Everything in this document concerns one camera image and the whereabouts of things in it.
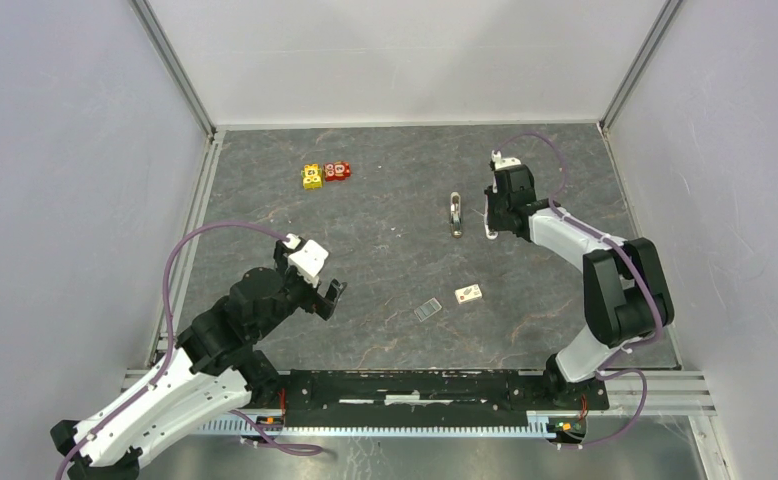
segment purple cable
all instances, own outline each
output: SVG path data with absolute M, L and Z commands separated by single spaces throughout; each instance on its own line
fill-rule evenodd
M 197 228 L 195 230 L 192 230 L 188 234 L 186 234 L 185 237 L 180 239 L 179 242 L 177 242 L 177 245 L 174 246 L 174 249 L 171 250 L 171 254 L 168 255 L 168 260 L 165 262 L 165 272 L 162 275 L 162 303 L 165 306 L 165 328 L 168 332 L 168 348 L 165 351 L 165 358 L 162 362 L 162 368 L 159 369 L 159 371 L 156 372 L 156 374 L 151 378 L 150 383 L 148 384 L 148 387 L 141 388 L 138 392 L 136 392 L 133 396 L 128 398 L 124 403 L 118 406 L 115 410 L 112 411 L 109 415 L 105 416 L 103 420 L 101 420 L 97 425 L 91 428 L 89 430 L 89 433 L 83 437 L 79 442 L 77 442 L 74 447 L 71 448 L 71 450 L 68 452 L 67 455 L 65 455 L 65 458 L 62 459 L 62 463 L 59 465 L 59 470 L 56 471 L 56 477 L 55 480 L 62 480 L 62 475 L 65 473 L 65 469 L 68 467 L 68 464 L 71 463 L 71 458 L 74 457 L 74 455 L 77 454 L 84 446 L 86 446 L 87 443 L 89 443 L 89 435 L 94 435 L 97 437 L 98 432 L 103 430 L 104 427 L 106 427 L 109 422 L 114 420 L 118 415 L 121 414 L 124 410 L 127 410 L 127 408 L 130 407 L 130 405 L 133 405 L 138 401 L 140 398 L 144 396 L 145 393 L 148 392 L 148 389 L 153 387 L 156 387 L 157 382 L 159 379 L 161 379 L 165 372 L 168 370 L 168 366 L 171 364 L 171 357 L 174 355 L 174 312 L 171 309 L 171 287 L 168 285 L 168 281 L 171 278 L 171 269 L 174 266 L 174 260 L 177 258 L 177 255 L 180 253 L 180 250 L 183 248 L 184 245 L 189 243 L 193 238 L 197 237 L 198 235 L 208 232 L 210 230 L 214 230 L 216 228 L 223 228 L 223 227 L 239 227 L 239 228 L 247 228 L 250 230 L 254 230 L 256 232 L 264 233 L 270 237 L 276 238 L 277 240 L 286 241 L 287 238 L 285 235 L 282 235 L 280 233 L 275 232 L 274 230 L 271 230 L 269 228 L 263 227 L 262 225 L 257 225 L 255 223 L 248 223 L 248 222 L 219 222 L 219 223 L 211 223 L 209 225 L 204 225 L 200 228 Z
M 557 147 L 557 145 L 554 144 L 554 142 L 551 141 L 548 137 L 545 135 L 535 132 L 535 131 L 527 131 L 524 133 L 520 133 L 514 137 L 508 138 L 504 142 L 501 143 L 501 145 L 498 145 L 494 151 L 501 152 L 501 149 L 505 146 L 509 145 L 510 143 L 518 140 L 521 137 L 535 137 L 539 140 L 542 140 L 545 142 L 546 145 L 551 147 L 551 150 L 554 151 L 554 155 L 557 157 L 557 161 L 560 162 L 560 171 L 562 172 L 562 176 L 560 179 L 560 186 L 557 188 L 556 191 L 554 191 L 551 195 L 548 196 L 548 207 L 556 214 L 558 217 L 560 217 L 561 220 L 568 223 L 569 225 L 577 228 L 578 230 L 581 230 L 587 234 L 589 234 L 592 237 L 595 237 L 601 242 L 604 242 L 605 244 L 609 245 L 610 248 L 613 249 L 613 251 L 616 252 L 616 254 L 622 259 L 625 266 L 627 267 L 630 274 L 633 276 L 633 280 L 636 282 L 636 285 L 639 287 L 639 291 L 642 293 L 642 296 L 645 298 L 646 303 L 648 303 L 648 308 L 651 310 L 651 316 L 654 318 L 654 334 L 645 339 L 645 340 L 639 340 L 636 342 L 632 342 L 628 344 L 628 348 L 631 347 L 637 347 L 637 346 L 643 346 L 643 345 L 651 345 L 652 343 L 656 343 L 660 341 L 661 338 L 663 338 L 663 320 L 660 316 L 660 310 L 657 308 L 657 302 L 654 301 L 654 297 L 651 295 L 651 291 L 648 289 L 648 285 L 645 283 L 645 279 L 642 278 L 642 275 L 639 273 L 639 270 L 637 270 L 636 265 L 633 264 L 633 261 L 630 259 L 630 257 L 627 256 L 624 250 L 613 240 L 611 240 L 608 236 L 605 236 L 602 232 L 599 232 L 598 230 L 590 227 L 589 225 L 575 219 L 570 214 L 566 215 L 563 213 L 559 208 L 557 208 L 557 205 L 554 203 L 554 199 L 563 192 L 563 190 L 566 189 L 566 183 L 568 178 L 568 168 L 566 167 L 566 158 L 563 156 L 563 152 L 560 151 L 560 149 Z M 610 355 L 610 357 L 604 361 L 601 365 L 598 366 L 598 369 L 595 371 L 595 378 L 601 381 L 607 381 L 612 380 L 614 378 L 618 378 L 622 375 L 626 375 L 628 373 L 635 373 L 639 375 L 639 378 L 642 380 L 642 397 L 639 399 L 639 404 L 636 407 L 636 412 L 634 412 L 633 417 L 625 424 L 624 427 L 621 428 L 618 432 L 609 435 L 604 438 L 599 438 L 598 440 L 593 440 L 591 442 L 584 443 L 582 445 L 570 445 L 570 444 L 559 444 L 562 448 L 566 448 L 569 450 L 579 450 L 581 448 L 589 447 L 592 445 L 599 445 L 602 443 L 606 443 L 607 441 L 616 439 L 625 433 L 627 433 L 628 430 L 630 430 L 635 424 L 636 420 L 639 418 L 639 416 L 642 414 L 642 409 L 645 407 L 645 400 L 648 398 L 648 380 L 645 378 L 645 374 L 642 373 L 641 370 L 638 370 L 636 368 L 626 368 L 624 370 L 619 370 L 616 372 L 613 372 L 609 375 L 603 375 L 601 374 L 601 370 L 604 370 L 610 364 L 612 364 L 616 357 L 618 357 L 621 350 L 617 350 L 613 355 Z
M 257 444 L 258 447 L 276 448 L 277 450 L 280 450 L 283 453 L 288 453 L 289 455 L 294 455 L 296 457 L 312 457 L 314 455 L 318 455 L 324 452 L 324 449 L 319 447 L 318 445 L 309 445 L 306 443 L 285 443 L 285 444 L 277 443 L 273 438 L 271 438 L 268 434 L 265 433 L 265 429 L 257 425 L 257 423 L 254 422 L 253 420 L 251 420 L 251 417 L 245 415 L 244 413 L 238 410 L 230 410 L 230 413 L 248 422 L 248 425 L 250 425 L 251 428 L 256 430 L 256 432 L 259 434 L 260 437 L 262 437 L 263 440 L 268 442 L 268 443 Z

